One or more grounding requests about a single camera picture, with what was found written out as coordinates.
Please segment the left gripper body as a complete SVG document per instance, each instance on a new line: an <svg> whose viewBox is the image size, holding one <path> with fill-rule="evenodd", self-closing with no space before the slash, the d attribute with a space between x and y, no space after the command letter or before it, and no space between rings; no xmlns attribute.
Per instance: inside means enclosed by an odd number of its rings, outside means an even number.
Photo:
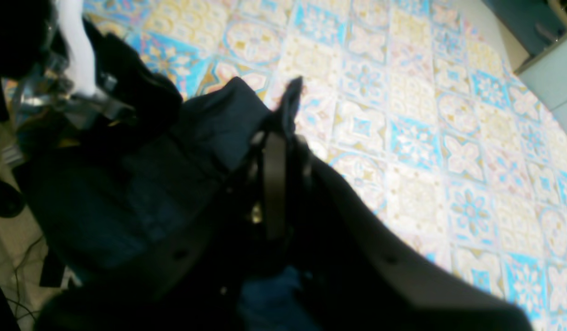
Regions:
<svg viewBox="0 0 567 331"><path fill-rule="evenodd" d="M81 0L7 2L7 78L18 143L138 143L172 125L183 102L132 47L85 20Z"/></svg>

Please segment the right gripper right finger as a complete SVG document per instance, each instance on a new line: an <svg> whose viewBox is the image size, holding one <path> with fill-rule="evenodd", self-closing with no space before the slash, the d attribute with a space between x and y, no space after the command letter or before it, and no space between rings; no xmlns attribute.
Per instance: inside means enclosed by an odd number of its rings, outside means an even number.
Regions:
<svg viewBox="0 0 567 331"><path fill-rule="evenodd" d="M429 262L306 143L289 149L299 297L324 331L529 331L524 312Z"/></svg>

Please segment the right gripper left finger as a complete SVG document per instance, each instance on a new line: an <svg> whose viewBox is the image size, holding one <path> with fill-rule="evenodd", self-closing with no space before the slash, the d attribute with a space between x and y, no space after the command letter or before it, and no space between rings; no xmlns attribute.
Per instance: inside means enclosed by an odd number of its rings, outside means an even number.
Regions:
<svg viewBox="0 0 567 331"><path fill-rule="evenodd" d="M37 331L187 331L237 324L243 277L286 238L286 140L260 132L251 153L187 227L151 251L53 299Z"/></svg>

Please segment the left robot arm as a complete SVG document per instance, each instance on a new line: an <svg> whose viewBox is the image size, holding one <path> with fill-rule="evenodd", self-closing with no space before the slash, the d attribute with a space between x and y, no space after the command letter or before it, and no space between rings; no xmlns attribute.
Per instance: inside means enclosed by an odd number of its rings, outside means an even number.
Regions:
<svg viewBox="0 0 567 331"><path fill-rule="evenodd" d="M81 0L0 0L0 123L20 145L140 145L178 122L183 98Z"/></svg>

